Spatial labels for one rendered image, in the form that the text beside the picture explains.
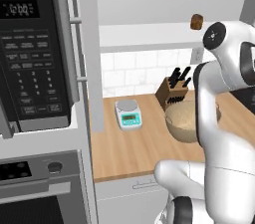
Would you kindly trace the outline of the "grey built-in oven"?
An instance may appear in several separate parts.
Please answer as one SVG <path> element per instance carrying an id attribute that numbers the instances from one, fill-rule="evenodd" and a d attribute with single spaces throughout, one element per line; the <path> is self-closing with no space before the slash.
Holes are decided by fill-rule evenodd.
<path id="1" fill-rule="evenodd" d="M 60 173 L 48 164 L 61 162 Z M 50 184 L 71 183 L 71 192 L 0 204 L 0 224 L 89 224 L 82 188 L 81 153 L 77 150 L 0 159 L 0 199 L 43 192 Z"/>

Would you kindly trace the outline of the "tan woven basket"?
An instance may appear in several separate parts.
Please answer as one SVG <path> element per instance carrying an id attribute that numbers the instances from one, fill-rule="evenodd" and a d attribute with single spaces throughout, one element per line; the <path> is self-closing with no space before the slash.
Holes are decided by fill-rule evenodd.
<path id="1" fill-rule="evenodd" d="M 195 124 L 195 101 L 169 105 L 165 110 L 165 123 L 169 133 L 180 142 L 198 142 Z"/>

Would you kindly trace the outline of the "white wall socket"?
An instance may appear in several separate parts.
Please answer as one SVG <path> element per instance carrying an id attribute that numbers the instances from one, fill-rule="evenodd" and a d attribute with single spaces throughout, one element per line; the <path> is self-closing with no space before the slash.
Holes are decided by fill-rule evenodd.
<path id="1" fill-rule="evenodd" d="M 190 64 L 197 65 L 202 62 L 204 49 L 202 47 L 193 48 L 191 52 Z"/>

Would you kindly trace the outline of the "wooden knife block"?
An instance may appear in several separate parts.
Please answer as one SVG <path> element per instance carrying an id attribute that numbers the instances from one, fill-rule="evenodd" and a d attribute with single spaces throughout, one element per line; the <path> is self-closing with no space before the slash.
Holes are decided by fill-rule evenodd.
<path id="1" fill-rule="evenodd" d="M 190 67 L 186 67 L 183 72 L 180 67 L 176 67 L 170 77 L 165 77 L 155 93 L 160 106 L 165 111 L 168 106 L 182 102 L 188 92 L 188 84 L 191 78 L 187 78 Z"/>

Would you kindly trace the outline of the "brown wooden cabinet knob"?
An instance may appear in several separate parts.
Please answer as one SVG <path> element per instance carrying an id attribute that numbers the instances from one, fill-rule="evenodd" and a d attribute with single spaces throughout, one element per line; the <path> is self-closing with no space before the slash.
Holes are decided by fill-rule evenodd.
<path id="1" fill-rule="evenodd" d="M 191 17 L 190 28 L 192 30 L 200 30 L 203 25 L 203 16 L 200 14 L 194 14 Z"/>

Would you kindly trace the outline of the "white kitchen scale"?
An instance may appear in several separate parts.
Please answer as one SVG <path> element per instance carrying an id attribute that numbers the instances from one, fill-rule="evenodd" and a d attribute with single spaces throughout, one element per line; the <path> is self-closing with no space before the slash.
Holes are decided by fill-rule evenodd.
<path id="1" fill-rule="evenodd" d="M 142 127 L 141 111 L 136 100 L 115 102 L 115 114 L 121 130 L 136 130 Z"/>

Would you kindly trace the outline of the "black microwave oven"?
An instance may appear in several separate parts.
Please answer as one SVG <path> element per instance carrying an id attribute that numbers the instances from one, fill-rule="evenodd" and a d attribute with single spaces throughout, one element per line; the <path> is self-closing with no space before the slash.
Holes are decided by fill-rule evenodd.
<path id="1" fill-rule="evenodd" d="M 0 0 L 0 107 L 16 132 L 70 125 L 55 0 Z"/>

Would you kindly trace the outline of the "grey tall cabinet panel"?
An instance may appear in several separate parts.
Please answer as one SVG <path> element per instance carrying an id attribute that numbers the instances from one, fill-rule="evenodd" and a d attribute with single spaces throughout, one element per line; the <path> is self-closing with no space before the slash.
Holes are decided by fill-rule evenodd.
<path id="1" fill-rule="evenodd" d="M 93 132 L 103 132 L 104 105 L 98 0 L 80 0 L 80 9 L 89 88 L 91 129 Z"/>

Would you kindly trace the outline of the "black oven knob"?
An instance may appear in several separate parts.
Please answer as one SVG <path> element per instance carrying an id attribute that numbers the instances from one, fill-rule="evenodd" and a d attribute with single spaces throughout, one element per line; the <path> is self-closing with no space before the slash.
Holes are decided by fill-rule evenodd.
<path id="1" fill-rule="evenodd" d="M 61 162 L 51 162 L 48 164 L 48 171 L 51 174 L 60 173 L 63 168 L 63 164 Z"/>

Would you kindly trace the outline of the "white drawer front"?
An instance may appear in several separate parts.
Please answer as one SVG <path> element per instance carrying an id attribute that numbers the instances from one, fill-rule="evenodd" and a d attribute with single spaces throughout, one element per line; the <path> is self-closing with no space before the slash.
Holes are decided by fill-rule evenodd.
<path id="1" fill-rule="evenodd" d="M 137 182 L 156 181 L 151 174 L 95 184 L 99 224 L 154 224 L 168 192 L 160 185 L 132 189 Z"/>

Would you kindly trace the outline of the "black hob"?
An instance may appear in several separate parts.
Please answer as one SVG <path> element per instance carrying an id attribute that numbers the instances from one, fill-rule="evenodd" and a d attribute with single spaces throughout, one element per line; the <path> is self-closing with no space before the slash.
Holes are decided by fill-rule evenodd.
<path id="1" fill-rule="evenodd" d="M 231 94 L 253 114 L 255 114 L 255 87 L 232 91 Z"/>

